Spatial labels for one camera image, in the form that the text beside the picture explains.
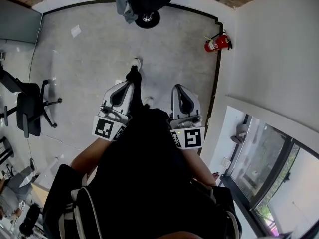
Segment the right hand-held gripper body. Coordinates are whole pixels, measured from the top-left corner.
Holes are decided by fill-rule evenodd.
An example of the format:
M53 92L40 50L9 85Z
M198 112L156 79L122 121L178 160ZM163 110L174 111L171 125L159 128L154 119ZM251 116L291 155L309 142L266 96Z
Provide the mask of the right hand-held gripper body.
M203 146L205 128L201 124L201 115L184 118L177 115L174 118L173 113L171 113L166 122L177 148L187 150L198 149Z

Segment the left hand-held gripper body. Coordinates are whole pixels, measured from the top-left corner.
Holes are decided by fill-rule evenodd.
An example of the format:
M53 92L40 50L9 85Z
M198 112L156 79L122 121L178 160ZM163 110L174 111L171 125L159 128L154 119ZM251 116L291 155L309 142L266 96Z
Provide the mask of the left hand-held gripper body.
M92 135L110 142L117 141L131 119L130 114L126 115L101 105L98 114L94 117Z

